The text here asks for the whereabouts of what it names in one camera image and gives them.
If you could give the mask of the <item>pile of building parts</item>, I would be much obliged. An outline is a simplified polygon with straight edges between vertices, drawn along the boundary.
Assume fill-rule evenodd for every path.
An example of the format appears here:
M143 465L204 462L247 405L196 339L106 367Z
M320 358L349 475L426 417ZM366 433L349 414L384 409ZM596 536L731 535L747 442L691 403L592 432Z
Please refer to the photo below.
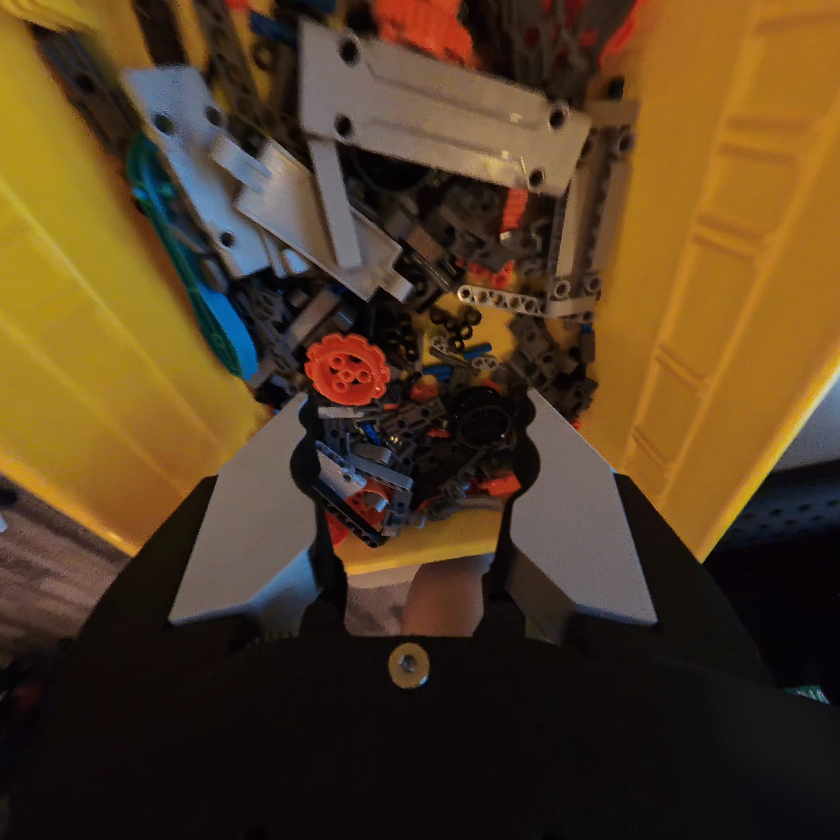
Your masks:
M140 115L95 40L117 7L131 7L154 67L191 65L174 6L177 2L32 2L27 12L38 45L62 79L68 99L124 162ZM549 279L553 223L564 196L476 181L421 164L369 153L306 134L299 118L298 27L305 19L378 39L423 56L535 89L546 99L583 109L597 70L615 62L634 32L638 2L275 2L272 15L251 2L192 2L206 44L207 88L222 92L227 133L244 152L276 141L316 185L339 265L361 266L351 209L402 248L396 271L413 284L407 305L431 310L464 275L504 288L521 278ZM325 332L318 322L304 337L280 333L288 322L279 303L280 278L293 275L288 247L260 228L270 267L228 277L227 297L289 392L302 379L291 358Z

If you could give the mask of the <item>yellow plastic bin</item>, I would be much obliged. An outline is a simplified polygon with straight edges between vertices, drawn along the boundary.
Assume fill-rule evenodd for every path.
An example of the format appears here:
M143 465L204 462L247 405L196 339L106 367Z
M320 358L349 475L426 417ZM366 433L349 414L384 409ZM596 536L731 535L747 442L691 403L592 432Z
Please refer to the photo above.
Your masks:
M585 438L704 560L838 370L838 2L645 2ZM134 554L266 419L2 7L2 476Z

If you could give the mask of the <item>long light grey frame beam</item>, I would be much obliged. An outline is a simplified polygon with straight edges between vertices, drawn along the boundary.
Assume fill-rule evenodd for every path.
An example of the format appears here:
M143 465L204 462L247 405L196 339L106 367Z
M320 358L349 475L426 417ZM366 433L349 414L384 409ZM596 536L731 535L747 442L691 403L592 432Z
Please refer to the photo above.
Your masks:
M592 100L590 132L556 217L543 316L590 322L620 226L636 144L637 100Z

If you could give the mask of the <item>light grey rectangular plate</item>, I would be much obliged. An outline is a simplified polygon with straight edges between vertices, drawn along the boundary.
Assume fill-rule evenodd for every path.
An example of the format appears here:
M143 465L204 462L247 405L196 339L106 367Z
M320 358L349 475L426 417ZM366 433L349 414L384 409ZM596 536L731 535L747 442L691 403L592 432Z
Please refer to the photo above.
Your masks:
M310 19L298 55L304 132L369 153L561 196L590 136L564 101Z

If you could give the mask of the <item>teal plastic tool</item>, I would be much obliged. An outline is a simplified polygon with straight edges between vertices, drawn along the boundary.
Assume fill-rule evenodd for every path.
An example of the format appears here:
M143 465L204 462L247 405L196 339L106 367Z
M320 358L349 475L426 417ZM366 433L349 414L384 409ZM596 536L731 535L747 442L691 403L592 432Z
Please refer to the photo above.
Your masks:
M133 136L125 166L133 197L168 255L206 343L231 375L249 379L257 372L258 354L228 299L228 274L188 213L182 190L163 167L157 147L142 132Z

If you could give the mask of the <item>perforated dark metal panel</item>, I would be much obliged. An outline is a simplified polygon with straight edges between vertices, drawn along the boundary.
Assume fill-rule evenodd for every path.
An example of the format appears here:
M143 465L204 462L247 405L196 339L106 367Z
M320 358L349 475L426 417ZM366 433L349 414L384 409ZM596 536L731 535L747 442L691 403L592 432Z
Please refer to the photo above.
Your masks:
M839 461L774 471L763 481L710 555L837 534Z

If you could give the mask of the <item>person's leg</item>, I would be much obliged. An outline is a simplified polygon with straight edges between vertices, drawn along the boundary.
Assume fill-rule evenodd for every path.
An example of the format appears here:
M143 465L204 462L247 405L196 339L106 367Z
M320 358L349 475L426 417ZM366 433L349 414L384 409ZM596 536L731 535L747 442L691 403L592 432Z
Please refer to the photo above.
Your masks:
M422 564L407 593L401 635L472 637L484 615L482 581L493 560L480 554Z

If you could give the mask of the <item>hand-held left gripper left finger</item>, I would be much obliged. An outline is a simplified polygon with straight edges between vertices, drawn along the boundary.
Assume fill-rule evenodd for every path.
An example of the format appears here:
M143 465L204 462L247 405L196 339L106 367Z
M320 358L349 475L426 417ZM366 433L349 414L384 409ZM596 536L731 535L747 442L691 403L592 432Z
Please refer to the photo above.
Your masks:
M343 624L347 575L323 510L292 471L307 403L294 396L216 475L168 616L174 627L243 618L260 636L293 636L317 601Z

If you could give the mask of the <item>light grey holed panel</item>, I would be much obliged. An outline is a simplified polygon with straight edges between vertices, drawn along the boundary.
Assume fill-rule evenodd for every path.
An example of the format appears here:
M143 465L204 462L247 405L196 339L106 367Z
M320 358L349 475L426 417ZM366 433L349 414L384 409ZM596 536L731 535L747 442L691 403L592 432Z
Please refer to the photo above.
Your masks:
M270 267L265 241L234 205L235 179L211 155L227 140L226 114L191 65L123 69L120 78L186 204L233 278Z

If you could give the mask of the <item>small orange sprocket wheel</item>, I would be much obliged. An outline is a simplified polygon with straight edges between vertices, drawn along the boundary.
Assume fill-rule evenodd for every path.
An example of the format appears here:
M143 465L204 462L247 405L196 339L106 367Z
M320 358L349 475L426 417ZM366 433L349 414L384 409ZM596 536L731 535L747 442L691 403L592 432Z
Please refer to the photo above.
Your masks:
M355 332L333 332L313 343L304 372L315 392L342 406L369 405L392 379L384 352Z

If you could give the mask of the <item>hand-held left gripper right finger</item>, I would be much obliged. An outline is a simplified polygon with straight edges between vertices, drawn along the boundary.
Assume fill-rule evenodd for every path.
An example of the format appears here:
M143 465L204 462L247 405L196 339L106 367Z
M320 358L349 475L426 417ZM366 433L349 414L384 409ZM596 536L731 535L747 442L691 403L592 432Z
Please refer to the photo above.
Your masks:
M488 596L510 604L526 637L560 642L572 619L620 627L658 623L616 483L616 472L529 388L518 424L514 474Z

